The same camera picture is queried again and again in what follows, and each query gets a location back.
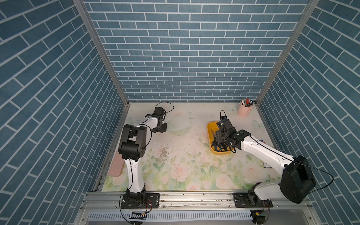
yellow basket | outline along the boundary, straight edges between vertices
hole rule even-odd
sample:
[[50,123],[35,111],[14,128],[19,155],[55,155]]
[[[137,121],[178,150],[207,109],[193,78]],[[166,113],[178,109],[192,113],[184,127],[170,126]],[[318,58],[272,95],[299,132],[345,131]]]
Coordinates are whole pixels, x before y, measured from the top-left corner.
[[216,125],[217,121],[214,121],[214,122],[210,122],[208,123],[207,125],[207,133],[209,135],[209,146],[211,148],[211,152],[215,155],[226,155],[226,154],[230,154],[231,151],[230,151],[230,148],[228,147],[228,151],[225,151],[225,149],[223,149],[221,152],[217,152],[215,151],[215,147],[214,146],[211,146],[211,143],[214,141],[214,135],[212,134],[211,130],[214,131],[214,133],[219,130],[219,128],[217,127]]

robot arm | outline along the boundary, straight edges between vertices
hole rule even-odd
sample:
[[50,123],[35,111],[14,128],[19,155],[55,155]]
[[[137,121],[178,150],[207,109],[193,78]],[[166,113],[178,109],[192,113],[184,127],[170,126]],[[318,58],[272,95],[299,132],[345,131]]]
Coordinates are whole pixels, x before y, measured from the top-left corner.
[[292,161],[293,156],[284,154],[261,141],[257,140],[254,136],[247,136],[241,142],[241,149],[248,152],[262,161],[269,164],[279,174],[283,174],[285,165],[289,165]]
[[118,151],[125,160],[129,176],[129,186],[124,198],[129,199],[129,203],[134,207],[145,203],[146,190],[141,158],[150,141],[150,138],[147,140],[147,132],[166,132],[165,113],[163,108],[155,107],[154,113],[147,114],[143,122],[136,125],[126,124],[122,130]]
[[217,125],[226,145],[253,154],[282,175],[280,182],[255,184],[248,191],[251,202],[286,197],[300,203],[315,187],[316,181],[306,158],[280,152],[245,130],[236,131],[226,116],[221,117]]

metal rail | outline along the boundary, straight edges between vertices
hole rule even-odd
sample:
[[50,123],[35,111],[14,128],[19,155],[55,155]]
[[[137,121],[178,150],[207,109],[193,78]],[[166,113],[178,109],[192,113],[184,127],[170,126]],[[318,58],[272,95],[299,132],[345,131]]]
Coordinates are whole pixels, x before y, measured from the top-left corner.
[[288,57],[292,47],[296,43],[296,40],[299,38],[302,30],[304,29],[307,21],[309,20],[311,14],[315,10],[315,7],[318,5],[319,0],[309,0],[308,4],[305,6],[304,11],[296,23],[293,32],[291,33],[288,41],[285,44],[284,50],[280,53],[278,61],[275,63],[273,70],[271,71],[267,81],[265,82],[260,94],[256,98],[256,103],[260,104],[260,102],[264,99],[267,90],[270,88],[272,82],[274,81],[275,77],[278,75],[281,67],[283,66],[286,58]]
[[121,132],[122,132],[122,127],[124,126],[125,119],[126,119],[128,111],[129,111],[129,108],[130,108],[130,105],[128,105],[127,107],[125,106],[124,110],[122,111],[120,120],[119,120],[119,122],[117,124],[116,130],[115,130],[114,135],[113,135],[113,137],[111,139],[111,143],[110,143],[109,148],[107,150],[106,156],[105,156],[105,158],[103,160],[103,163],[101,165],[98,177],[96,179],[94,187],[92,188],[93,192],[96,192],[98,189],[102,189],[102,187],[100,187],[100,181],[102,180],[102,177],[106,177],[106,175],[107,175],[107,173],[109,171],[109,168],[110,168],[113,156],[114,156],[114,152],[116,151],[115,148],[116,148],[116,145],[117,145],[117,143],[118,143],[118,141],[120,139],[120,135],[121,135]]
[[[173,213],[177,211],[198,213],[228,212],[238,213],[248,210],[262,210],[263,208],[236,208],[233,201],[233,193],[246,192],[247,190],[217,190],[217,191],[160,191],[148,193],[160,193],[159,208],[152,211]],[[77,220],[74,224],[82,225],[88,220],[89,215],[104,214],[113,215],[119,212],[120,195],[122,192],[88,192],[79,210]],[[296,210],[308,217],[310,225],[319,224],[317,216],[308,199],[300,204],[293,203],[288,199],[273,199],[271,210]],[[128,214],[131,209],[122,209],[123,214]]]
[[90,35],[92,41],[94,42],[96,49],[99,52],[99,55],[106,67],[106,70],[109,73],[111,80],[114,82],[117,92],[119,93],[125,106],[128,106],[129,101],[127,100],[127,98],[124,94],[124,91],[121,88],[119,79],[117,78],[114,68],[112,67],[112,65],[110,63],[110,59],[109,59],[108,55],[106,54],[103,44],[100,41],[99,35],[95,29],[95,26],[90,18],[90,15],[86,9],[86,6],[85,6],[83,0],[73,0],[73,2],[75,4],[77,11],[79,12],[79,15],[80,15],[82,21],[85,24],[87,31],[89,32],[89,35]]

blue brick wall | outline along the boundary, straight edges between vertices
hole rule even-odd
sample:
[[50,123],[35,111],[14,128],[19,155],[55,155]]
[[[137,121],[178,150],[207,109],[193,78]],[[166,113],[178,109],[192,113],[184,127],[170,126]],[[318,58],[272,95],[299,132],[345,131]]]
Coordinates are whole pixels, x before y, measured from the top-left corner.
[[[279,148],[331,173],[323,224],[360,224],[360,1],[320,0],[260,108]],[[319,186],[330,181],[313,170]]]
[[122,108],[71,0],[0,1],[0,224],[72,223]]
[[308,0],[85,0],[131,102],[255,99]]

pink cup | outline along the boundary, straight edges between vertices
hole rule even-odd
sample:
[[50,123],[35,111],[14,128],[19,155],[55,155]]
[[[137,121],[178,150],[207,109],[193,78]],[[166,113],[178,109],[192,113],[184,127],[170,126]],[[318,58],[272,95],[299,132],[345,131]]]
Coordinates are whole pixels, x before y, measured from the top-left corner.
[[252,110],[252,106],[245,107],[243,104],[240,103],[238,107],[238,115],[241,117],[246,117],[251,110]]

